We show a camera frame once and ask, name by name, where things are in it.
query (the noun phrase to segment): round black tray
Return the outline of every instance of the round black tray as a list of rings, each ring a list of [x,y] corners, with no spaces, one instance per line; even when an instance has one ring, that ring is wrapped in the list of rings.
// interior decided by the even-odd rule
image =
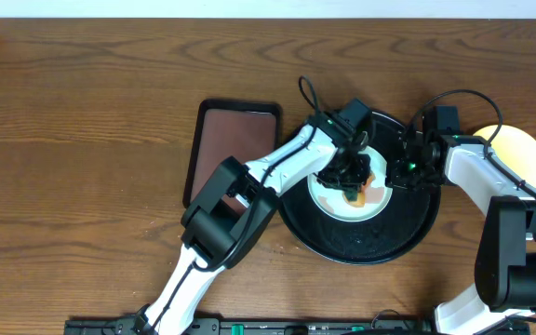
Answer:
[[[374,112],[373,119],[376,137],[371,146],[390,161],[401,150],[398,136],[405,126],[384,112]],[[436,220],[440,196],[439,187],[394,189],[378,215],[346,222],[324,213],[310,196],[307,180],[302,180],[283,194],[279,212],[289,230],[314,252],[343,263],[377,264],[400,257],[423,240]]]

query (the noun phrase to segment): white wall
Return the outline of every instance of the white wall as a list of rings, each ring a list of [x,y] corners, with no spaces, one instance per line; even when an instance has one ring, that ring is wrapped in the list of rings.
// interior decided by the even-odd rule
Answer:
[[[536,19],[536,0],[0,0],[0,18]]]

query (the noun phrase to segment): wood grain surface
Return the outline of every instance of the wood grain surface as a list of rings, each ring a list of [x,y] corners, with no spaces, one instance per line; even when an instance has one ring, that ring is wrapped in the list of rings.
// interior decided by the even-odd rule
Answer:
[[[277,101],[288,134],[311,112],[300,74],[330,107],[358,97],[405,121],[437,93],[477,89],[536,138],[536,21],[0,20],[0,334],[60,334],[70,317],[153,302],[179,257],[199,103]],[[476,98],[447,102],[468,131],[496,120]],[[357,267],[276,216],[199,311],[427,315],[473,282],[483,219],[445,188],[420,245]]]

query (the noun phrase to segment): yellow bowl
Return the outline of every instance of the yellow bowl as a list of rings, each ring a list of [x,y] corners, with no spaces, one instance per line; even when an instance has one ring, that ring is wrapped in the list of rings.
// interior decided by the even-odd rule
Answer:
[[[475,136],[487,140],[496,127],[484,127]],[[518,177],[536,187],[536,140],[532,136],[517,127],[502,126],[491,147]]]

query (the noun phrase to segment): white plastic part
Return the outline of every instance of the white plastic part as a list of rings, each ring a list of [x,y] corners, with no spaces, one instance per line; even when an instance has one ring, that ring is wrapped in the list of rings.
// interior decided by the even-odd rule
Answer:
[[[269,166],[286,154],[301,147],[312,135],[313,130],[313,126],[306,125],[293,140],[278,148],[273,153],[268,154],[264,158],[247,162],[246,166],[249,168],[248,173],[257,181],[261,181],[264,172]],[[277,196],[282,195],[298,181],[325,168],[334,154],[336,154],[336,150],[337,148],[332,143],[330,136],[326,135],[322,130],[316,129],[315,135],[309,145],[278,165],[266,179],[264,187],[272,187],[275,189]]]
[[[516,176],[497,156],[496,160]],[[492,196],[514,195],[523,200],[533,200],[483,157],[483,144],[463,144],[450,148],[445,173],[448,180],[462,188],[486,216]]]
[[[201,267],[207,266],[207,263],[198,256],[195,250],[187,248],[185,245],[181,246],[181,255],[175,271],[173,271],[158,300],[150,305],[144,313],[148,317],[149,325],[152,325],[160,316],[175,287],[194,261]],[[194,320],[195,307],[202,300],[214,278],[222,271],[224,271],[224,266],[212,273],[203,273],[192,269],[175,294],[170,308],[156,325],[158,334],[181,335]]]
[[[471,285],[452,301],[444,302],[435,309],[437,332],[451,335],[473,335],[496,325],[510,315],[531,316],[530,310],[509,309],[494,313],[481,301],[475,284]]]

